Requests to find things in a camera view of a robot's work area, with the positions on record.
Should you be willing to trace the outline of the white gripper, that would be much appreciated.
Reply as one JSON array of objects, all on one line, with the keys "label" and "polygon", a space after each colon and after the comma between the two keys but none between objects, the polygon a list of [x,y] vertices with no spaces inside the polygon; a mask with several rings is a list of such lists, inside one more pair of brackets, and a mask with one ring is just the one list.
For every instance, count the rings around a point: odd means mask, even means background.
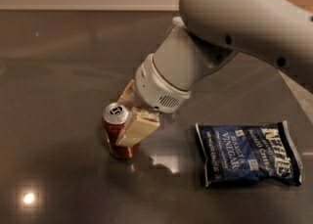
[{"label": "white gripper", "polygon": [[[159,128],[158,112],[174,113],[190,97],[190,91],[175,88],[158,73],[154,55],[150,54],[137,68],[134,80],[129,81],[117,100],[131,111],[118,134],[116,144],[120,147],[133,147],[140,143]],[[139,107],[156,112],[134,107],[135,98]]]}]

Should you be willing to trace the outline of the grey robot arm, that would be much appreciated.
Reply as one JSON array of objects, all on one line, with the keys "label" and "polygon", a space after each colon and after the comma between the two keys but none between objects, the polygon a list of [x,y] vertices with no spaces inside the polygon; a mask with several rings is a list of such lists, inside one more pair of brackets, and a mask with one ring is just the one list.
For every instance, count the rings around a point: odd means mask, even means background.
[{"label": "grey robot arm", "polygon": [[179,0],[179,15],[158,49],[138,67],[119,102],[130,113],[118,134],[132,147],[176,112],[196,82],[245,53],[300,85],[313,80],[313,20],[288,0]]}]

